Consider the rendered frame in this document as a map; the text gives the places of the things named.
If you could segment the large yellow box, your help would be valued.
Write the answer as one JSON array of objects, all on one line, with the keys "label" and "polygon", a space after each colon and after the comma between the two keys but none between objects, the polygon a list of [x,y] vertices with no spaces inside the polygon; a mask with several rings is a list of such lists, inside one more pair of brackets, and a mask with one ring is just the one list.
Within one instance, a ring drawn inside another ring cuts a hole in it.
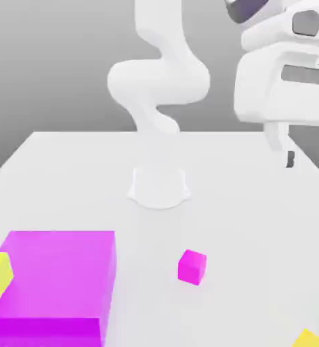
[{"label": "large yellow box", "polygon": [[294,341],[292,347],[319,347],[319,337],[308,329],[304,329]]}]

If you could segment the large magenta box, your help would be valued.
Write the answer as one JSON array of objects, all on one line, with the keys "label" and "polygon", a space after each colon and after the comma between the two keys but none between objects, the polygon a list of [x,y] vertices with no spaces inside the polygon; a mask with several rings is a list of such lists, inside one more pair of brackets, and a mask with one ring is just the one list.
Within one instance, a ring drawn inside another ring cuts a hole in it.
[{"label": "large magenta box", "polygon": [[0,298],[0,347],[104,347],[113,231],[11,231],[0,251],[14,273]]}]

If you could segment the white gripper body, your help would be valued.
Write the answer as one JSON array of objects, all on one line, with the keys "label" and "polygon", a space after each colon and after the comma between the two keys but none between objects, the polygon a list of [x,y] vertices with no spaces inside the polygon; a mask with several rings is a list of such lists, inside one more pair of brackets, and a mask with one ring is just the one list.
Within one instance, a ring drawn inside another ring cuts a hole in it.
[{"label": "white gripper body", "polygon": [[234,110],[240,121],[319,126],[319,48],[275,43],[238,63]]}]

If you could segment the small magenta cube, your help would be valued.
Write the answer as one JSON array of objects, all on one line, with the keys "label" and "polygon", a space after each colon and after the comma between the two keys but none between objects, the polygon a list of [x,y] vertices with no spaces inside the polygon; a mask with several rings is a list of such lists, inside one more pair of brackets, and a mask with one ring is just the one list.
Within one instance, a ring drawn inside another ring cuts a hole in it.
[{"label": "small magenta cube", "polygon": [[205,254],[187,249],[178,262],[177,277],[181,281],[199,286],[205,275],[206,266]]}]

